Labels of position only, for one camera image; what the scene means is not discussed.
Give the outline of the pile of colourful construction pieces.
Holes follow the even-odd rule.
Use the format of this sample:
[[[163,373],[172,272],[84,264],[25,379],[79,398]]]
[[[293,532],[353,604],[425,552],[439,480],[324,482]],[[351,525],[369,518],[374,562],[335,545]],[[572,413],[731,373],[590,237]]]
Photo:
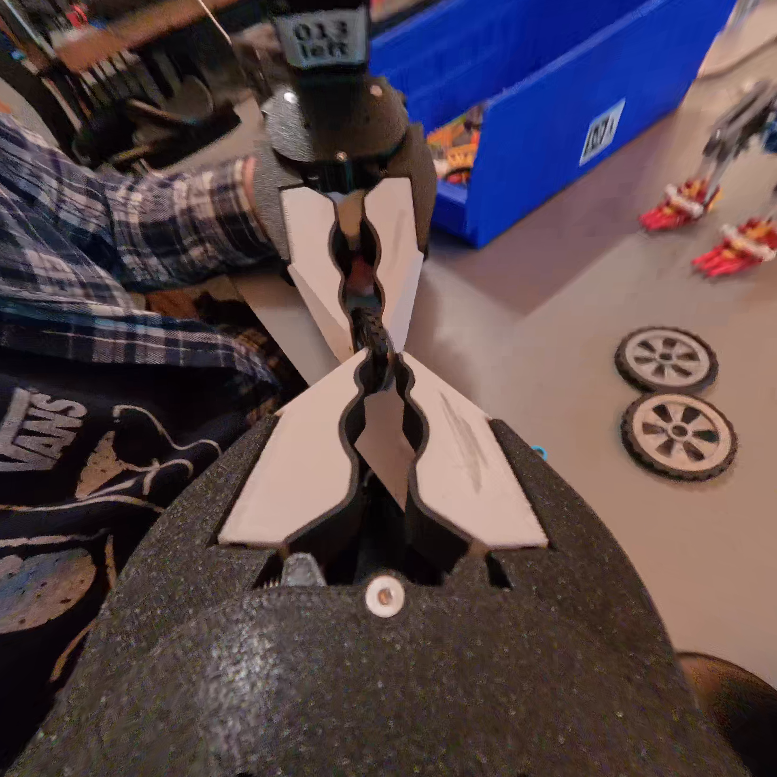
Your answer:
[[[470,183],[479,139],[482,139],[482,113],[486,113],[486,105],[474,105],[464,113],[459,113],[453,120],[447,120],[425,135],[437,180],[447,180],[453,186]]]

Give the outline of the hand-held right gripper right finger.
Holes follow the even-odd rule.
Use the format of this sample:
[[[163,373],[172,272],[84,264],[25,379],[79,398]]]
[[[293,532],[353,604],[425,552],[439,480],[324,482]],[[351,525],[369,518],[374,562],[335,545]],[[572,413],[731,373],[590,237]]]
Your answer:
[[[405,480],[405,541],[432,569],[464,555],[549,547],[549,535],[497,442],[492,416],[412,353],[396,358]]]

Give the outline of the colourful construction toy figure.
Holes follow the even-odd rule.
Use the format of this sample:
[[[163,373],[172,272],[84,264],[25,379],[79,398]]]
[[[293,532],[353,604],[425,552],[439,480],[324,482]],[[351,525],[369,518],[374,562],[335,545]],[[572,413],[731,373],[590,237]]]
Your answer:
[[[701,154],[701,168],[682,183],[664,183],[663,202],[638,214],[645,234],[671,234],[701,223],[722,197],[726,169],[759,142],[777,154],[777,84],[756,79],[715,125]],[[705,277],[731,277],[777,261],[777,192],[767,210],[743,225],[722,225],[722,244],[689,266]]]

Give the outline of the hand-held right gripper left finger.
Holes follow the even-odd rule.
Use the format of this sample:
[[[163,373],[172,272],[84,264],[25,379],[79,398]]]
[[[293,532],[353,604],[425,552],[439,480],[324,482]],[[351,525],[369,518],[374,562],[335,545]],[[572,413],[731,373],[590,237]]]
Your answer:
[[[353,444],[365,435],[366,390],[365,346],[274,413],[270,438],[217,526],[223,547],[276,560],[305,552],[324,582],[356,582],[365,469]]]

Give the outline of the grey toy wheel black tyre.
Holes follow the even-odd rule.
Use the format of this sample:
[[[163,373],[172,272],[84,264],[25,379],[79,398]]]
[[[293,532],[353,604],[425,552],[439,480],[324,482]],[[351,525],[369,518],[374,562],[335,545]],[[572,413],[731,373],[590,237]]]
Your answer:
[[[365,395],[383,391],[396,379],[396,346],[374,310],[356,304],[351,312],[353,346],[366,349],[360,367]]]
[[[649,391],[620,413],[624,451],[652,476],[712,482],[738,456],[729,416],[687,391]]]
[[[694,395],[715,386],[718,353],[681,325],[640,325],[617,343],[615,367],[638,391]]]

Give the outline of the person's plaid shirt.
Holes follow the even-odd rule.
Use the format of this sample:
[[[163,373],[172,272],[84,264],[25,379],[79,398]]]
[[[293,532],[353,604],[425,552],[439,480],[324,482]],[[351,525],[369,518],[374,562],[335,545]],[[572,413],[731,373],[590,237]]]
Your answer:
[[[246,407],[248,423],[282,408],[308,386],[242,298],[153,290],[144,310],[89,301],[0,298],[0,346],[89,367],[153,367],[216,379]]]

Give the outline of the person's dark printed t-shirt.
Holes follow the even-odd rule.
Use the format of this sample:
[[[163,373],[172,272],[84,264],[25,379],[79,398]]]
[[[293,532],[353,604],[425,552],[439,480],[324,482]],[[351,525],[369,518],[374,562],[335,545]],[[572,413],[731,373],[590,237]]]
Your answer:
[[[108,597],[108,545],[157,518],[282,395],[226,367],[0,349],[0,764],[34,737]]]

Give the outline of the blue plastic bin white tag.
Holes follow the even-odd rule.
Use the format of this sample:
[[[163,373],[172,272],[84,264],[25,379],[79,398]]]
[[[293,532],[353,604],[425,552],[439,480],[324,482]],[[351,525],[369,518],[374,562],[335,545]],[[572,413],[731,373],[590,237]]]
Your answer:
[[[369,73],[425,132],[482,109],[432,225],[486,246],[681,109],[731,0],[439,0],[369,37]]]

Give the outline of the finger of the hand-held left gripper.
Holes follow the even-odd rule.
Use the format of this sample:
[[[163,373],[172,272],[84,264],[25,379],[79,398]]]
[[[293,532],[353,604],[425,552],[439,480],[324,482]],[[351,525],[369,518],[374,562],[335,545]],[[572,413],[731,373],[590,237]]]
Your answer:
[[[396,353],[405,349],[424,249],[415,244],[412,183],[383,177],[365,194],[365,223],[374,234],[374,282],[381,290],[381,325]]]
[[[284,186],[282,214],[286,237],[286,273],[300,290],[324,346],[344,364],[353,358],[353,320],[348,304],[348,273],[335,264],[335,197],[311,186]]]

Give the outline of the dark chair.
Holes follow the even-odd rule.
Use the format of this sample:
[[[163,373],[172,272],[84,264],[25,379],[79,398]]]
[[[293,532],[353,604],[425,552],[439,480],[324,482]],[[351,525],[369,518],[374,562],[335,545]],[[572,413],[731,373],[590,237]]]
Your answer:
[[[240,125],[233,46],[267,0],[3,0],[0,79],[95,169],[163,169]]]

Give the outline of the person's left forearm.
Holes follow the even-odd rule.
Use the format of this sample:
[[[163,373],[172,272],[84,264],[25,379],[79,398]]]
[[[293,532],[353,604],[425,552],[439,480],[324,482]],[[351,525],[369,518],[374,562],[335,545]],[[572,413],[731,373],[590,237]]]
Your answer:
[[[75,168],[0,119],[0,290],[128,304],[276,261],[246,194],[253,160],[128,177]]]

